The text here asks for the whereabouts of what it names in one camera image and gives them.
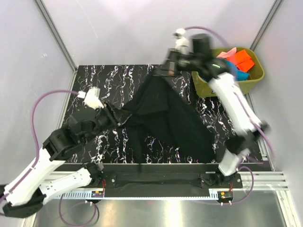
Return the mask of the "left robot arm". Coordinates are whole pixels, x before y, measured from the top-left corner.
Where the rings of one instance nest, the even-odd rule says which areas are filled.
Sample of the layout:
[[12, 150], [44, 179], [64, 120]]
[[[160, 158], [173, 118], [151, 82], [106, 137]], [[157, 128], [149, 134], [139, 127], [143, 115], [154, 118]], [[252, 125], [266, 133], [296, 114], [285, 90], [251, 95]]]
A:
[[109, 103], [96, 109], [81, 106], [44, 141], [38, 159], [33, 160], [14, 182], [1, 185], [0, 193], [7, 202], [2, 208], [3, 215], [27, 218], [63, 193], [85, 186], [98, 187], [103, 171], [96, 164], [87, 164], [52, 182], [46, 183], [45, 179], [101, 132], [124, 125], [131, 115], [130, 111]]

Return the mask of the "black t-shirt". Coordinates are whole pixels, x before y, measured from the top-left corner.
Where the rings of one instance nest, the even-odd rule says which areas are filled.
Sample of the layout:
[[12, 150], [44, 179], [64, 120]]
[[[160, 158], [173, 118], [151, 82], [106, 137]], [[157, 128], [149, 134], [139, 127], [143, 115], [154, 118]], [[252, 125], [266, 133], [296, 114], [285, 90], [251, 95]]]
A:
[[132, 100], [122, 109], [130, 114], [124, 126], [135, 163], [143, 163], [147, 135], [176, 146], [181, 155], [201, 163], [215, 159], [214, 135], [194, 108], [163, 77], [146, 76]]

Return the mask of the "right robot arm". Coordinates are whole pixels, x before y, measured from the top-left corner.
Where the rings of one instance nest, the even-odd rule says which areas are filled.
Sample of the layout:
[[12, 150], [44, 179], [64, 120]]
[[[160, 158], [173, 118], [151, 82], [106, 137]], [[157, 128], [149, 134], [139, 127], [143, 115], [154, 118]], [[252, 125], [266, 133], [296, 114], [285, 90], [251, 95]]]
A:
[[231, 175], [238, 171], [240, 162], [250, 154], [251, 145], [259, 137], [265, 137], [268, 124], [252, 111], [227, 61], [213, 56], [209, 35], [196, 34], [189, 41], [185, 30], [177, 29], [174, 36], [175, 47], [169, 49], [166, 60], [154, 75], [173, 77], [180, 71], [196, 71], [220, 99], [236, 132], [236, 136], [227, 140], [218, 166], [219, 173], [215, 175], [216, 184], [223, 188], [232, 182]]

